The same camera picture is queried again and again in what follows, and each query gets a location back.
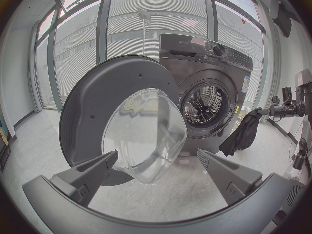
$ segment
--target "washing machine drum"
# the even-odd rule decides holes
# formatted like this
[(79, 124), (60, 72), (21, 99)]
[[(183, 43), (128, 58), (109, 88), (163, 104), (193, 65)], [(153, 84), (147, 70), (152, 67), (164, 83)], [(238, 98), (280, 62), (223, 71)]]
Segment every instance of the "washing machine drum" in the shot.
[(194, 92), (184, 107), (185, 119), (194, 125), (211, 122), (219, 113), (222, 95), (215, 86), (206, 86)]

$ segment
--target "building facade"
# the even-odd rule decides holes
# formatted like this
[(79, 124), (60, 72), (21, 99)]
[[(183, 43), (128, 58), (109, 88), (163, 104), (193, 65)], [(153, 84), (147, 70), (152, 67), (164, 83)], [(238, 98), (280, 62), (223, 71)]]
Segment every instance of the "building facade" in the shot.
[[(151, 26), (145, 24), (144, 55), (148, 57), (158, 60), (160, 33), (207, 38), (205, 0), (112, 0), (107, 31), (108, 58), (125, 54), (142, 55), (143, 22), (137, 16), (137, 7), (151, 14)], [(231, 10), (220, 5), (216, 5), (216, 8), (219, 42), (253, 59), (254, 71), (242, 108), (244, 111), (250, 111), (258, 91), (262, 70), (262, 34)], [(54, 61), (57, 85), (63, 102), (78, 80), (96, 65), (98, 10), (97, 2), (83, 11), (78, 11), (57, 27)], [(46, 57), (44, 59), (41, 54), (44, 52), (46, 43), (37, 49), (38, 74), (45, 70)], [(49, 83), (43, 82), (41, 85), (49, 86)], [(47, 98), (53, 99), (52, 93), (49, 94), (50, 88), (43, 90)]]

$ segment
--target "front-loading washing machine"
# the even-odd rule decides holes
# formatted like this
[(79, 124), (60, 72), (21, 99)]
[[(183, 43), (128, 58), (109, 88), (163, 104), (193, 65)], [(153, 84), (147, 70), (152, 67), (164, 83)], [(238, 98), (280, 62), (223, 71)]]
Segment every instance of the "front-loading washing machine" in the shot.
[(218, 153), (244, 103), (252, 58), (217, 42), (162, 33), (159, 62), (174, 77), (188, 130), (180, 156), (196, 156), (198, 148)]

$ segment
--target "floor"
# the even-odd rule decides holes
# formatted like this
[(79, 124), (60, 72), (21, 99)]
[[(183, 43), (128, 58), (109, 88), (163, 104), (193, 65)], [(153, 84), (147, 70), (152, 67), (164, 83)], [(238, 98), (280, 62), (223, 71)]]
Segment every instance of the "floor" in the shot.
[[(51, 178), (69, 167), (58, 139), (60, 114), (42, 110), (20, 123), (17, 140), (0, 180), (22, 213), (41, 232), (52, 233), (34, 212), (21, 186), (38, 175)], [(227, 159), (263, 173), (283, 175), (294, 144), (270, 123), (260, 123), (253, 145)], [(101, 186), (89, 208), (111, 216), (138, 221), (184, 220), (212, 213), (227, 204), (196, 157), (178, 157), (167, 173), (153, 184), (132, 180), (123, 185)], [(271, 222), (262, 234), (275, 227)]]

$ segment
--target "black cloth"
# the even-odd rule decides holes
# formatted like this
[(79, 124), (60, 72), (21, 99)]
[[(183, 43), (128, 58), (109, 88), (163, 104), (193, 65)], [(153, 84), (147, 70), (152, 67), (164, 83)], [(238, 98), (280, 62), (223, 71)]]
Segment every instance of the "black cloth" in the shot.
[(262, 108), (258, 107), (248, 113), (238, 128), (219, 146), (225, 156), (234, 155), (236, 150), (244, 150), (252, 145), (262, 116), (257, 113), (260, 109)]

